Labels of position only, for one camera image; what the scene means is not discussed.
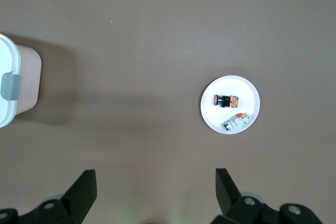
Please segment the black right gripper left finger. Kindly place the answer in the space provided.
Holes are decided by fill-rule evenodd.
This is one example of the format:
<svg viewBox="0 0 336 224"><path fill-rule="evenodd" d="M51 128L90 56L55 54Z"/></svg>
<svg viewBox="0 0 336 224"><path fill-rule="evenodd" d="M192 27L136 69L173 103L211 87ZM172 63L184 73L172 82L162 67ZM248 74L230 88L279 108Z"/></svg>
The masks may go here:
<svg viewBox="0 0 336 224"><path fill-rule="evenodd" d="M1 209L1 223L82 223L96 198L96 171L85 170L61 198L46 200L29 213Z"/></svg>

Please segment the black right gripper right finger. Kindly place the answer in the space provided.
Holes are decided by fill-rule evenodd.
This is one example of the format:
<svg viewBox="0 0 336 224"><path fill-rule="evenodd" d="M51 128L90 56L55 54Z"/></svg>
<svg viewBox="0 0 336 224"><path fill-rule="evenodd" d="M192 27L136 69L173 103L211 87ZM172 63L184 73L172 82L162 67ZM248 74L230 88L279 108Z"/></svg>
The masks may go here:
<svg viewBox="0 0 336 224"><path fill-rule="evenodd" d="M306 206L288 203L274 210L252 194L243 195L225 168L216 169L216 198L222 214L212 223L322 223Z"/></svg>

